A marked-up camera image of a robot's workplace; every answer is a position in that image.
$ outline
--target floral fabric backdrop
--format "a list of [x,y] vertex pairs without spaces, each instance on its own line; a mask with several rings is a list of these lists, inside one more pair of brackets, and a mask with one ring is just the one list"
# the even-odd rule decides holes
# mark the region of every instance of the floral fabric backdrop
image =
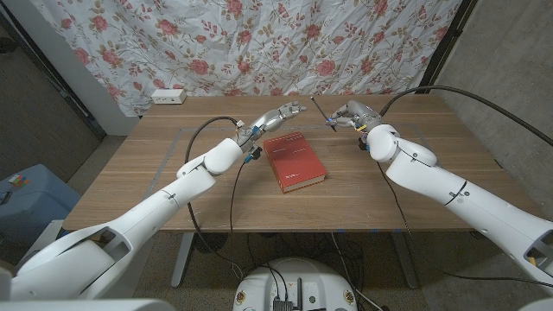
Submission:
[[31,0],[127,116],[188,96],[417,86],[461,0]]

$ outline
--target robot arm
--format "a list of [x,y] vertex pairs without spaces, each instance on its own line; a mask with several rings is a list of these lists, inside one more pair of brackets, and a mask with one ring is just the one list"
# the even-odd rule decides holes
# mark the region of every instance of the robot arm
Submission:
[[265,113],[251,126],[240,122],[238,135],[227,138],[179,169],[173,181],[117,219],[78,230],[31,257],[11,282],[10,299],[63,300],[101,297],[125,272],[138,250],[181,207],[198,198],[245,152],[256,158],[255,141],[277,130],[306,108],[288,103]]
[[547,243],[553,235],[552,222],[437,167],[430,150],[400,138],[392,126],[382,123],[377,112],[359,102],[342,106],[327,124],[354,127],[371,157],[391,164],[386,170],[391,180],[440,202],[491,239],[532,278],[553,283],[553,245]]

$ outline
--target book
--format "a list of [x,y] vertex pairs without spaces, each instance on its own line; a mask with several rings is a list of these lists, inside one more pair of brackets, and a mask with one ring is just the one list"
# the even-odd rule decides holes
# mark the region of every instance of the book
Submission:
[[268,139],[263,146],[283,193],[325,180],[327,170],[302,133]]

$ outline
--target white power strip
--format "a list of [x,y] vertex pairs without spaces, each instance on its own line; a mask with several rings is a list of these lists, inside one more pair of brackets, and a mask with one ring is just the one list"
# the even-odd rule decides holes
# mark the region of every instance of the white power strip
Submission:
[[182,104],[187,94],[184,90],[156,90],[152,94],[155,104]]

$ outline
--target table top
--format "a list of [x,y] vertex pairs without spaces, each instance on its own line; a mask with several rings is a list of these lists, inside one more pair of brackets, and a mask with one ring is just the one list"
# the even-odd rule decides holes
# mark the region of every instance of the table top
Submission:
[[[354,99],[379,111],[391,95],[319,96],[328,115]],[[246,164],[239,176],[232,210],[237,232],[333,232],[403,230],[404,222],[391,190],[369,153],[358,147],[353,129],[333,132],[309,99],[297,97],[187,98],[182,105],[154,105],[110,159],[67,216],[63,226],[78,230],[122,215],[143,198],[175,180],[184,163],[189,138],[211,117],[230,116],[250,124],[270,109],[292,100],[308,107],[262,140],[300,131],[328,171],[327,179],[311,187],[282,194],[264,153]],[[431,149],[439,165],[515,206],[543,217],[536,204],[493,160],[461,120],[435,95],[399,99],[384,121],[402,138]],[[192,147],[191,159],[234,134],[229,121],[217,121],[202,131]],[[240,161],[216,177],[217,183],[193,201],[195,217],[205,232],[230,231],[232,186]],[[444,206],[392,182],[411,230],[453,231],[471,229]],[[192,232],[187,208],[180,210],[162,230]]]

